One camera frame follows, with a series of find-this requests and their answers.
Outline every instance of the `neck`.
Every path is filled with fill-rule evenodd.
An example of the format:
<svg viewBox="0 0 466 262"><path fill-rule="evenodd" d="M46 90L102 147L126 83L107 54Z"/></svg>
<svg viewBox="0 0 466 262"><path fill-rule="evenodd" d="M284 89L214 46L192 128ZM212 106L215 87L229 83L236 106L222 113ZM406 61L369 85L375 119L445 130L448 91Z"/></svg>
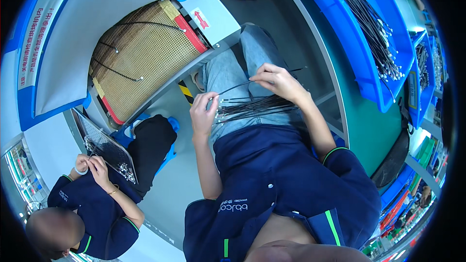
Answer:
<svg viewBox="0 0 466 262"><path fill-rule="evenodd" d="M79 249L79 244L81 244L81 241L79 241L75 246L73 246L72 248L75 249L75 250L78 250Z"/></svg>
<svg viewBox="0 0 466 262"><path fill-rule="evenodd" d="M272 213L254 239L249 252L270 242L287 240L299 244L317 244L309 231L298 221Z"/></svg>

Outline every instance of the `white bangle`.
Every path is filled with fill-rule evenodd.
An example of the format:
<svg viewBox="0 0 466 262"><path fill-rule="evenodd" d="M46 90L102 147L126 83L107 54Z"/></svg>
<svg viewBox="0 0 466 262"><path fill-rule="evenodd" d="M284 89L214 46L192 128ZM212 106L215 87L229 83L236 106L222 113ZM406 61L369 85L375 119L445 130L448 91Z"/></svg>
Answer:
<svg viewBox="0 0 466 262"><path fill-rule="evenodd" d="M78 171L78 168L76 168L76 165L75 165L75 171L76 171L76 173L78 173L79 175L85 175L85 174L89 171L89 167L86 169L86 171L81 172L81 171Z"/></svg>

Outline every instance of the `gold bracelet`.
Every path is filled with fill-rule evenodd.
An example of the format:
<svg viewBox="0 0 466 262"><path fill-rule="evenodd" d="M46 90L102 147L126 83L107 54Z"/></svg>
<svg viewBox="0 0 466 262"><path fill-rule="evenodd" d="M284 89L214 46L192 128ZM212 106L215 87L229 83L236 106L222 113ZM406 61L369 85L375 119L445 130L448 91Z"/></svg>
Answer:
<svg viewBox="0 0 466 262"><path fill-rule="evenodd" d="M112 195L120 189L120 186L118 184L114 184L114 185L116 186L117 189L114 192L110 192L110 193L107 192L107 194Z"/></svg>

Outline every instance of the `black pants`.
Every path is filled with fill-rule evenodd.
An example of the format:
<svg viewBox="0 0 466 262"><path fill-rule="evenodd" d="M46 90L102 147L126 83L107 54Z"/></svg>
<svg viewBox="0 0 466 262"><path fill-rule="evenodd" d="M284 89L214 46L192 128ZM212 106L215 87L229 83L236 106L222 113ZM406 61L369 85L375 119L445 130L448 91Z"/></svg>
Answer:
<svg viewBox="0 0 466 262"><path fill-rule="evenodd" d="M177 134L166 118L158 114L134 128L136 139L128 145L138 184L131 184L143 198L152 187L155 173L175 142Z"/></svg>

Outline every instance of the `light blue jeans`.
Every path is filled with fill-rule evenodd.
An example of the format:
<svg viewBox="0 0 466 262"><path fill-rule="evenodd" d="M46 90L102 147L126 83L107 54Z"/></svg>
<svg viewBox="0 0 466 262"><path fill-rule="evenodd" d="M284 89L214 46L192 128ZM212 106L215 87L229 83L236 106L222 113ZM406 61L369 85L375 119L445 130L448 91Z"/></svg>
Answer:
<svg viewBox="0 0 466 262"><path fill-rule="evenodd" d="M256 74L257 69L263 63L271 63L279 67L288 69L283 58L279 55L275 42L271 36L262 28L256 25L242 25L240 45L243 50L243 55L248 66L249 76ZM240 64L236 60L235 55L228 49L216 56L202 67L202 78L206 91L222 92L241 83L247 82L249 79L243 72ZM259 84L249 83L235 89L232 89L225 94L222 94L219 100L229 98L246 98L240 101L251 101L248 97L269 96L273 93ZM219 103L219 106L232 106L237 105L233 103ZM290 112L269 114L265 116L253 116L246 119L238 119L226 122L223 125L215 124L219 120L228 119L214 119L212 126L211 140L212 143L230 132L239 130L243 127L258 124L270 125L294 125L298 128L305 127L299 110Z"/></svg>

